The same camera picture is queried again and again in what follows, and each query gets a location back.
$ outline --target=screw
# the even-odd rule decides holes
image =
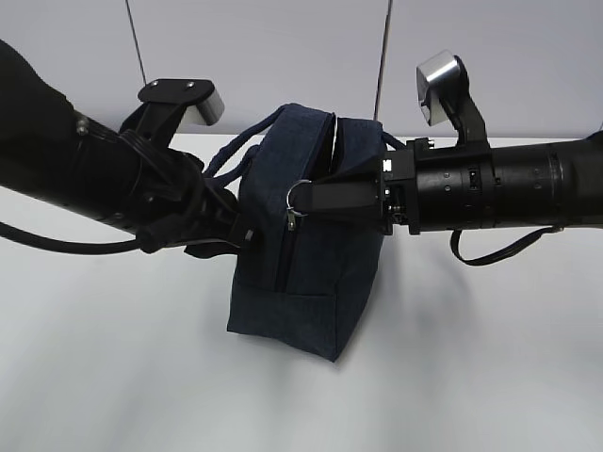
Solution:
[[[90,125],[90,122],[88,121],[88,118],[82,117],[79,120],[77,120],[77,122],[75,123],[75,132],[79,136],[87,135],[89,125]]]

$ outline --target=key ring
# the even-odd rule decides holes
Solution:
[[[293,188],[300,186],[301,184],[312,184],[312,181],[309,181],[308,179],[301,179],[298,182],[296,182],[295,184],[293,184],[293,186],[286,193],[286,210],[291,212],[296,217],[306,217],[308,215],[308,214],[302,214],[302,213],[298,212],[297,210],[295,210],[291,206],[291,201],[289,200],[289,197],[291,196],[291,192],[293,191]]]

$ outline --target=bag zipper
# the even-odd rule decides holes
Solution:
[[[286,283],[291,272],[291,262],[293,261],[293,252],[295,242],[298,236],[300,224],[291,210],[286,213],[285,234],[283,235],[283,244],[281,245],[281,256],[279,258],[279,267],[276,273],[276,290],[284,292]]]
[[[312,160],[308,163],[303,177],[309,174],[320,152],[326,132],[331,128],[333,121],[326,121],[320,131],[321,140],[317,143],[317,149],[312,152]],[[295,252],[295,243],[297,241],[298,232],[302,226],[302,218],[295,215],[293,209],[286,210],[286,225],[283,234],[283,244],[281,245],[281,255],[279,256],[279,266],[276,272],[275,289],[277,292],[284,292],[291,271],[291,261]]]

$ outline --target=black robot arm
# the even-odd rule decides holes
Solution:
[[[585,139],[492,149],[485,123],[469,95],[463,62],[444,52],[417,68],[419,105],[429,125],[445,119],[459,134],[456,146],[434,149],[427,138],[393,150],[346,174],[297,184],[290,210],[368,225],[392,234],[544,226],[505,250],[470,265],[497,262],[565,227],[603,226],[603,132]]]
[[[206,123],[223,104],[207,80],[158,80],[120,133],[78,113],[0,40],[0,185],[135,235],[77,244],[0,223],[0,235],[44,250],[107,254],[187,246],[196,257],[239,253],[254,229],[235,196],[202,176],[203,162],[170,149],[191,110]]]

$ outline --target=dark blue bag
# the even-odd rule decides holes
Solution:
[[[239,166],[216,177],[225,186],[242,174],[239,207],[262,243],[238,256],[228,331],[265,336],[335,361],[367,304],[383,235],[320,218],[287,218],[287,193],[298,181],[356,167],[385,151],[382,125],[339,119],[284,105],[235,138],[212,160],[213,177],[250,137],[271,126]]]

